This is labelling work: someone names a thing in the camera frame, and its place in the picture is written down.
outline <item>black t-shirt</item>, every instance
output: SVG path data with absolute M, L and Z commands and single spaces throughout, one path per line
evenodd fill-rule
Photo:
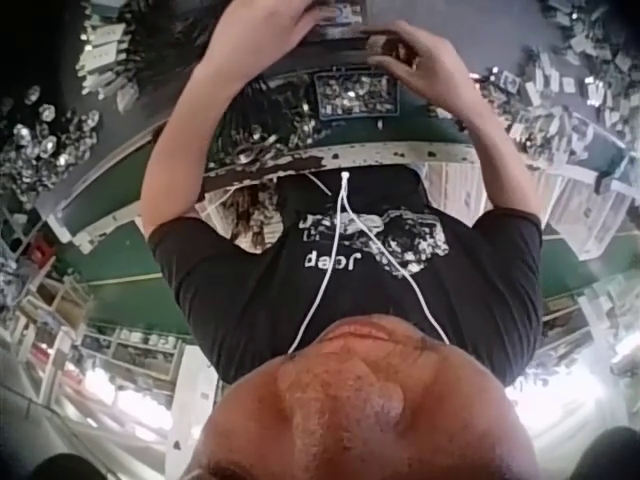
M 278 184 L 284 232 L 264 253 L 247 253 L 196 218 L 158 227 L 149 244 L 193 336 L 223 381 L 233 383 L 287 353 L 326 274 L 335 233 L 340 172 Z M 511 384 L 541 331 L 540 221 L 510 209 L 469 228 L 429 206 L 406 167 L 351 170 L 349 203 L 415 281 L 452 344 Z M 298 348 L 329 325 L 393 314 L 440 339 L 409 282 L 343 216 L 334 271 Z

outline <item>man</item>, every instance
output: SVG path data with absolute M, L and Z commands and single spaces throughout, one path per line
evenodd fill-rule
M 233 383 L 185 478 L 536 478 L 504 386 L 540 333 L 540 206 L 449 42 L 399 22 L 387 30 L 419 53 L 416 69 L 371 63 L 469 128 L 494 206 L 473 228 L 430 208 L 401 166 L 281 181 L 285 230 L 261 255 L 191 213 L 221 115 L 327 17 L 310 3 L 230 5 L 147 167 L 149 243 Z

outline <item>hand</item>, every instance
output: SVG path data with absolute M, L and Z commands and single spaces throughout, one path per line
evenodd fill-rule
M 332 8 L 312 0 L 234 0 L 218 22 L 200 65 L 240 90 L 293 50 Z
M 418 58 L 412 66 L 385 55 L 374 55 L 369 62 L 383 67 L 437 107 L 464 121 L 482 100 L 469 78 L 469 70 L 447 39 L 404 21 L 384 29 L 367 27 L 365 31 L 396 33 L 415 50 Z

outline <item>graphic print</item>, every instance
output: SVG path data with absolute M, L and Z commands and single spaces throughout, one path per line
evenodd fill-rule
M 421 271 L 432 257 L 443 257 L 449 253 L 442 224 L 435 215 L 408 210 L 391 210 L 382 217 L 356 215 L 409 275 Z M 332 244 L 336 229 L 335 216 L 307 215 L 298 227 L 304 242 Z M 372 254 L 387 272 L 402 277 L 348 213 L 343 213 L 341 217 L 340 244 Z

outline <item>red object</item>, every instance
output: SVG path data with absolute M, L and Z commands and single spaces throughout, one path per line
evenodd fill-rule
M 42 235 L 38 234 L 31 241 L 27 256 L 29 257 L 29 260 L 35 263 L 38 268 L 42 270 L 55 253 L 56 249 L 46 243 L 44 238 L 42 238 Z

